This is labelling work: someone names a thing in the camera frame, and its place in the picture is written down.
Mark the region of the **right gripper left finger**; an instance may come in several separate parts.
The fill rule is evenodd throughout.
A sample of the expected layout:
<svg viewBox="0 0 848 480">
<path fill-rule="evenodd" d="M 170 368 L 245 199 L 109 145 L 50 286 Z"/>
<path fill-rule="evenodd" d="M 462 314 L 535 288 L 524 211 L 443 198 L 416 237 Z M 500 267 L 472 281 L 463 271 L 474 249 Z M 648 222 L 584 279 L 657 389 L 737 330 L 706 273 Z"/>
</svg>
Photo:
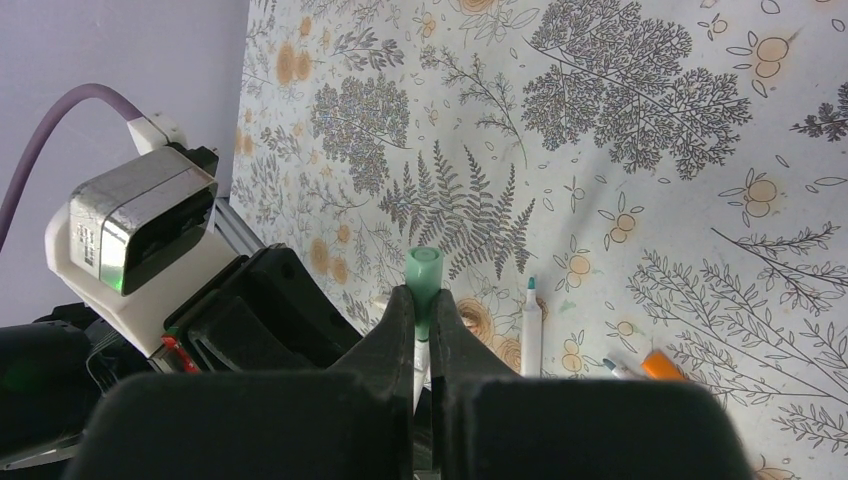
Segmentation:
<svg viewBox="0 0 848 480">
<path fill-rule="evenodd" d="M 402 479 L 414 302 L 326 370 L 140 374 L 99 404 L 68 479 Z"/>
</svg>

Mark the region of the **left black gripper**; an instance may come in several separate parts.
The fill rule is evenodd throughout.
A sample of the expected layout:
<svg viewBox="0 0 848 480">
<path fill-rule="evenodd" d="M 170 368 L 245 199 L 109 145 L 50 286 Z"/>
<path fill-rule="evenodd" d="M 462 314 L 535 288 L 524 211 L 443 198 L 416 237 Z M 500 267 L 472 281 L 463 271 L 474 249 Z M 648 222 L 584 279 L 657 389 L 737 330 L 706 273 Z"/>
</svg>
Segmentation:
<svg viewBox="0 0 848 480">
<path fill-rule="evenodd" d="M 283 245 L 237 256 L 163 327 L 148 360 L 162 373 L 324 370 L 361 339 Z"/>
</svg>

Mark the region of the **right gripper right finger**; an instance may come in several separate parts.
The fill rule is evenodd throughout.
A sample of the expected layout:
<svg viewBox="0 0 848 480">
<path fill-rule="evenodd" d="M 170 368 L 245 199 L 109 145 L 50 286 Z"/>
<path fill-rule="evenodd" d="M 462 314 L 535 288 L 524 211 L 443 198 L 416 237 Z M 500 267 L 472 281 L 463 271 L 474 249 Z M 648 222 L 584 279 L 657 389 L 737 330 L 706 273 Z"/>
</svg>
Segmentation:
<svg viewBox="0 0 848 480">
<path fill-rule="evenodd" d="M 524 378 L 432 303 L 433 464 L 445 479 L 750 479 L 720 405 L 681 381 Z"/>
</svg>

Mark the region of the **white pen with green tip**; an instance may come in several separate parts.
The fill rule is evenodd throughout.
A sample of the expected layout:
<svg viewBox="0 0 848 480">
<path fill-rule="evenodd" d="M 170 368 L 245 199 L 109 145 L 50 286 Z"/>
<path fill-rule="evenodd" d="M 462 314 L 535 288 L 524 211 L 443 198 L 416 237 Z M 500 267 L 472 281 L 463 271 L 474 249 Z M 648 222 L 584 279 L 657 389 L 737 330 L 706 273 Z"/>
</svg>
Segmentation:
<svg viewBox="0 0 848 480">
<path fill-rule="evenodd" d="M 417 411 L 422 392 L 430 378 L 430 347 L 428 340 L 416 339 L 413 362 L 413 412 Z"/>
</svg>

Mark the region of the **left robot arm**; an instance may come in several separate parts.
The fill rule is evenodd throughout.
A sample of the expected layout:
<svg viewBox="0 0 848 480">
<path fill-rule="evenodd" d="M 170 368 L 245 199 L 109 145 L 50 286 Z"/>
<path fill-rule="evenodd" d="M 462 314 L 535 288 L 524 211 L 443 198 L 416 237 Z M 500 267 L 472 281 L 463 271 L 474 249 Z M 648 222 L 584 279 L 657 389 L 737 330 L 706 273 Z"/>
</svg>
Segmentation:
<svg viewBox="0 0 848 480">
<path fill-rule="evenodd" d="M 153 305 L 154 355 L 176 372 L 325 369 L 360 339 L 297 254 L 239 255 L 196 287 Z M 148 371 L 140 353 L 81 303 L 1 331 L 1 460 L 77 437 L 117 381 Z"/>
</svg>

